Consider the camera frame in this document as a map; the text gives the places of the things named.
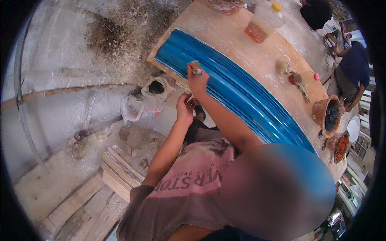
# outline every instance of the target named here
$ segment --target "man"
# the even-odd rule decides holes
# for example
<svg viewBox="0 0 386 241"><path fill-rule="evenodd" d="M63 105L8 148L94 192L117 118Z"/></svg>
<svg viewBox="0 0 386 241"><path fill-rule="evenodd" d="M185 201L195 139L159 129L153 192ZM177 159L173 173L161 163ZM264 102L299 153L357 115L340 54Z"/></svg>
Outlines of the man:
<svg viewBox="0 0 386 241"><path fill-rule="evenodd" d="M303 5L300 13L313 30L322 29L332 17L331 6L326 0L300 0L300 3Z"/></svg>
<svg viewBox="0 0 386 241"><path fill-rule="evenodd" d="M341 103L340 113L350 112L359 103L370 82L369 56L367 50L359 42L353 41L352 47L339 52L334 50L338 57L343 57L336 68L327 94L335 94Z"/></svg>
<svg viewBox="0 0 386 241"><path fill-rule="evenodd" d="M238 236L219 204L222 175L235 152L241 154L262 143L239 117L207 94L209 75L204 70L201 76L194 75L196 68L188 64L195 98L189 100L192 94L183 93L178 99L170 134L151 160L141 186L130 192L129 208L116 234L119 241L200 240L224 226L225 236L229 232ZM217 128L202 123L205 115L200 104Z"/></svg>

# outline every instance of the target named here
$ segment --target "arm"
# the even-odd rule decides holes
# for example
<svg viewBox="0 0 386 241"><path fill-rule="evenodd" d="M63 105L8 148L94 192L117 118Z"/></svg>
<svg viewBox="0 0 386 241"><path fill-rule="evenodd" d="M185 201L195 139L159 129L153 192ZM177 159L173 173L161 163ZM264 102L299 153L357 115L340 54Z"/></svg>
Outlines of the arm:
<svg viewBox="0 0 386 241"><path fill-rule="evenodd" d="M198 66L192 63L188 64L190 89L201 105L207 110L225 138L232 143L240 153L262 145L255 133L243 120L207 94L209 75L202 70L202 75L196 76L192 73L192 68L197 69Z"/></svg>
<svg viewBox="0 0 386 241"><path fill-rule="evenodd" d="M338 48L334 48L334 53L338 56L338 57L343 57L346 55L346 53L350 50L350 48L348 49L345 49L343 50L342 52L339 52L338 51Z"/></svg>
<svg viewBox="0 0 386 241"><path fill-rule="evenodd" d="M192 94L183 93L177 101L177 120L168 137L150 162L142 185L157 186L176 161L185 135L193 122L193 109L196 99L190 101Z"/></svg>
<svg viewBox="0 0 386 241"><path fill-rule="evenodd" d="M347 107L346 112L350 112L352 108L359 103L359 101L363 96L364 91L365 91L365 88L363 87L363 84L361 84L361 86L359 87L358 95L355 97L354 101Z"/></svg>

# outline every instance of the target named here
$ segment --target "stack of wooden planks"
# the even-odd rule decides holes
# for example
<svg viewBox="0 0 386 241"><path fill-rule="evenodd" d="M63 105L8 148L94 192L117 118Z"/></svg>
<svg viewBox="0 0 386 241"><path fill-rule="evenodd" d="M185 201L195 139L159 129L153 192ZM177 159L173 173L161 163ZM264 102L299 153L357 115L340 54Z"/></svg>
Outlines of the stack of wooden planks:
<svg viewBox="0 0 386 241"><path fill-rule="evenodd" d="M133 167L119 147L115 146L114 149L109 147L102 155L103 181L129 202L130 190L140 186L144 176Z"/></svg>
<svg viewBox="0 0 386 241"><path fill-rule="evenodd" d="M81 184L43 221L44 238L104 240L125 212L128 202L103 182L102 170Z"/></svg>

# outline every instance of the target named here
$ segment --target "blue paint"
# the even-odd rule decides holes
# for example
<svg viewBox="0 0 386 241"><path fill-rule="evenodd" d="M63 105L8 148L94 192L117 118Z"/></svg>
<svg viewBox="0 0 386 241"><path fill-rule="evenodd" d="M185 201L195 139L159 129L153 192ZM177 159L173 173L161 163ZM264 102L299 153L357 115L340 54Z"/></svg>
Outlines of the blue paint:
<svg viewBox="0 0 386 241"><path fill-rule="evenodd" d="M155 59L187 76L187 63L198 60L209 74L207 92L240 117L266 143L287 143L316 154L284 107L255 78L225 55L175 29Z"/></svg>

